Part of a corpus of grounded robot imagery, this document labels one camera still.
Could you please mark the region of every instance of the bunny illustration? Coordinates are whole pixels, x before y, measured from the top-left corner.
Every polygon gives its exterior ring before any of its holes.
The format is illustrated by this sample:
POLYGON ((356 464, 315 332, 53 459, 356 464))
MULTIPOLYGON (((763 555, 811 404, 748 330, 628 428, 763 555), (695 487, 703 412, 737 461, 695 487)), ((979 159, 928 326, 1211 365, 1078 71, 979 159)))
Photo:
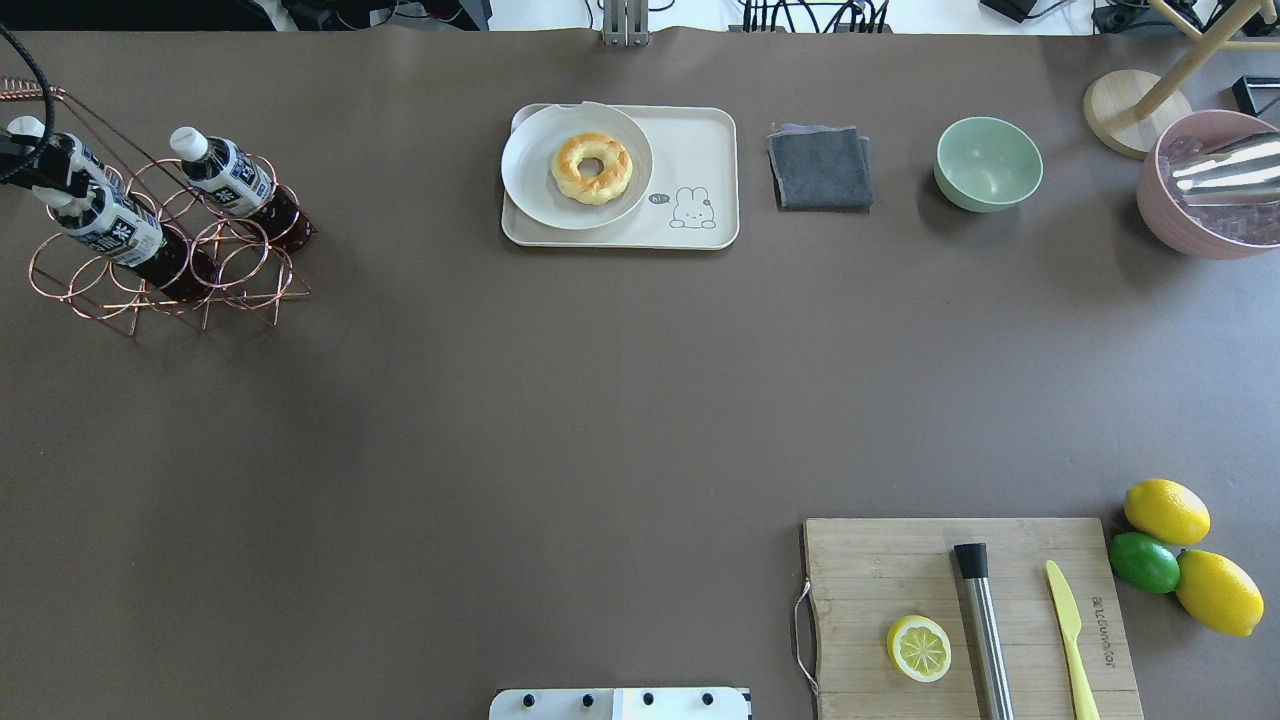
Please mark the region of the bunny illustration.
POLYGON ((676 191, 676 209, 672 213, 673 228, 714 228, 716 209, 705 187, 682 187, 676 191))

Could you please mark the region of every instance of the gray cloth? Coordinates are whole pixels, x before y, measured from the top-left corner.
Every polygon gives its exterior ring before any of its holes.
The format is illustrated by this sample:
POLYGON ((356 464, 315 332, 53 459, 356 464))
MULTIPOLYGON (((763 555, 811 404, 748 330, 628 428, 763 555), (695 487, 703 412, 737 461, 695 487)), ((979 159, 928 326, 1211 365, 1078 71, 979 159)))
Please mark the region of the gray cloth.
POLYGON ((870 140, 856 127, 786 123, 769 136, 769 164, 783 209, 842 210, 876 200, 870 140))

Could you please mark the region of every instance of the plastic bottle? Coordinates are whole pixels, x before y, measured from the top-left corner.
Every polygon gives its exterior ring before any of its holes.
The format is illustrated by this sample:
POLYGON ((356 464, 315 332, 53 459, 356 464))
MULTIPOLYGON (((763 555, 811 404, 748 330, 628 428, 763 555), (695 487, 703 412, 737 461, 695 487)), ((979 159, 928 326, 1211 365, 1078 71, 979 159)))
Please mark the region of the plastic bottle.
MULTIPOLYGON (((9 135, 18 136, 14 140, 20 142, 29 140, 29 146, 35 146, 45 135, 45 123, 31 115, 22 115, 9 120, 5 129, 9 131, 9 135)), ((106 172, 106 165, 84 146, 81 138, 69 132, 55 132, 49 137, 49 143, 67 155, 72 173, 84 170, 99 184, 119 190, 120 178, 106 172)))
POLYGON ((311 238, 311 220, 293 197, 234 142, 180 127, 169 136, 169 147, 193 187, 228 215, 261 225, 271 245, 292 252, 311 238))
POLYGON ((187 242, 114 187, 104 188, 90 179, 84 197, 40 186, 31 191, 54 210, 64 233, 128 268, 172 300, 195 302, 212 292, 206 283, 216 281, 218 263, 197 249, 191 251, 188 264, 187 242))

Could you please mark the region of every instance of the white tray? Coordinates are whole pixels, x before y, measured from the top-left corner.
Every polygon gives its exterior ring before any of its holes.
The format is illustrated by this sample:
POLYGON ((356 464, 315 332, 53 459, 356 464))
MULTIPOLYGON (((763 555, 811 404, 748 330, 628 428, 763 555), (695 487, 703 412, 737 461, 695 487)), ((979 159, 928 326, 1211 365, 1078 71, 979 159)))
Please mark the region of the white tray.
MULTIPOLYGON (((511 119, 511 128, 545 106, 525 105, 511 119)), ((733 118, 717 108, 613 108, 631 115, 653 146, 653 178, 640 206, 604 227, 564 231, 534 220, 503 193, 502 232, 516 245, 530 247, 728 247, 739 231, 733 118)))

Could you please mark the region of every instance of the cutting board handle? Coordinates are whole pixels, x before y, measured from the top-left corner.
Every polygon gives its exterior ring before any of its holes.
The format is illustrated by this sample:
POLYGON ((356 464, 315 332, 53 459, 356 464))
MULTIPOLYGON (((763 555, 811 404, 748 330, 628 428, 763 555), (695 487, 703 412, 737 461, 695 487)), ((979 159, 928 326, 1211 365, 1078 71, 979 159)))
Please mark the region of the cutting board handle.
POLYGON ((791 644, 796 651, 796 665, 800 666, 800 671, 804 673, 804 679, 809 680, 809 689, 813 692, 813 697, 818 697, 818 680, 813 679, 813 673, 804 666, 804 659, 800 657, 800 606, 809 597, 813 591, 813 583, 809 578, 804 579, 804 588, 800 589, 800 597, 796 598, 796 605, 791 610, 791 644))

